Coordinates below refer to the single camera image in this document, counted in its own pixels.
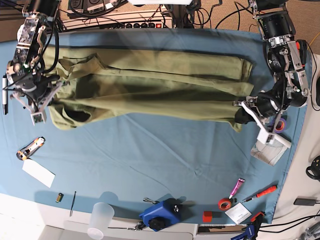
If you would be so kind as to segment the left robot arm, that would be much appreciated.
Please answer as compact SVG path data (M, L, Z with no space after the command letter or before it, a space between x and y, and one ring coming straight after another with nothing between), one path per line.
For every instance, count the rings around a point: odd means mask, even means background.
M257 96L247 96L235 102L239 110L235 122L264 125L273 119L267 132L273 133L283 112L288 107L304 107L310 96L305 64L307 43L295 40L296 29L287 10L285 0L250 0L263 43L265 61L274 79L274 86Z

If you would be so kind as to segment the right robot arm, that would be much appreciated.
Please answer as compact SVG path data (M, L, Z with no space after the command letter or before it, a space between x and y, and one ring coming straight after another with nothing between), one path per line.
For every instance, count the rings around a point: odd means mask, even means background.
M51 72L59 57L59 33L56 19L60 1L28 0L23 6L25 17L13 59L8 62L2 77L2 105L8 113L8 94L19 101L34 116L42 115L59 87L60 76ZM45 52L50 43L47 32L55 37L54 61L50 68L45 65Z

